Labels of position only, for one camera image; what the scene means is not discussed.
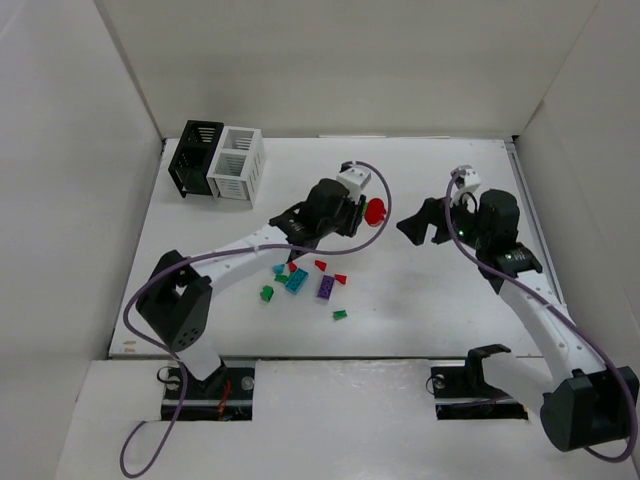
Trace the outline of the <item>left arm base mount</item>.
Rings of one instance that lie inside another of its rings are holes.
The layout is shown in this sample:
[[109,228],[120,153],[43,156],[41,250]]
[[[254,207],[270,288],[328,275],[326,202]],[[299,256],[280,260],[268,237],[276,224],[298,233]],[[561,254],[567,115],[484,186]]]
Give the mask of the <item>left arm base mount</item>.
[[[177,365],[166,365],[156,372],[163,385],[160,407],[162,420],[169,421],[178,410],[183,375]],[[178,421],[251,421],[255,387],[255,363],[227,362],[213,380],[201,382],[187,375],[187,390]]]

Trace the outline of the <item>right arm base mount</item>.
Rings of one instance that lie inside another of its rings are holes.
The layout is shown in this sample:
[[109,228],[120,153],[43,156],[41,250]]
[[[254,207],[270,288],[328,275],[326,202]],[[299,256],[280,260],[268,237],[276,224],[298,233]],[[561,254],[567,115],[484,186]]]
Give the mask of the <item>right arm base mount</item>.
[[436,361],[425,382],[439,421],[528,421],[527,409],[477,378],[466,360]]

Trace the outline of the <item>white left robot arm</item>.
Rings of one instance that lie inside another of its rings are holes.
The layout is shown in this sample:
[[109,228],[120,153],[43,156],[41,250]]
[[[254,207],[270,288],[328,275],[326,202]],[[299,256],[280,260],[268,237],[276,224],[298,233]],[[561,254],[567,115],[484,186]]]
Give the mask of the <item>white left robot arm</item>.
[[367,180],[340,174],[320,180],[306,200],[273,217],[258,231],[200,261],[173,250],[165,253],[135,308],[190,377],[215,383],[224,370],[215,348],[201,338],[211,301],[220,292],[262,269],[310,253],[336,233],[352,237],[362,221]]

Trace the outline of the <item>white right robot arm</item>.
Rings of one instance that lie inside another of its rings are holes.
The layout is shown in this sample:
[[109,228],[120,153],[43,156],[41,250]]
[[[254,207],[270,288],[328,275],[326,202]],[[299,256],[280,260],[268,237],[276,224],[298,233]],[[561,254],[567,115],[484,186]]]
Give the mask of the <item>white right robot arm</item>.
[[[620,463],[631,456],[638,439],[638,377],[629,367],[613,365],[578,331],[542,265],[518,241],[519,219],[515,197],[490,189],[474,210],[464,197],[456,202],[428,198],[415,215],[397,224],[416,246],[423,244],[429,226],[436,229],[433,243],[454,241],[522,322],[548,367],[547,373],[532,369],[501,344],[476,347],[468,351],[444,395],[509,396],[539,417],[558,450],[584,449],[600,460]],[[620,455],[595,453],[595,446],[617,440],[627,442]]]

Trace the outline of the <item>red flower lego piece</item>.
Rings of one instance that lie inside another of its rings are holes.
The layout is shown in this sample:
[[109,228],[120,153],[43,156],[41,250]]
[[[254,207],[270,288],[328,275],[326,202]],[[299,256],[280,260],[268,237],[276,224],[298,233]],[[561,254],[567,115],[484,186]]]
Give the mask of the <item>red flower lego piece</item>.
[[370,227],[379,227],[384,223],[386,215],[384,201],[381,198],[371,198],[366,205],[363,218]]

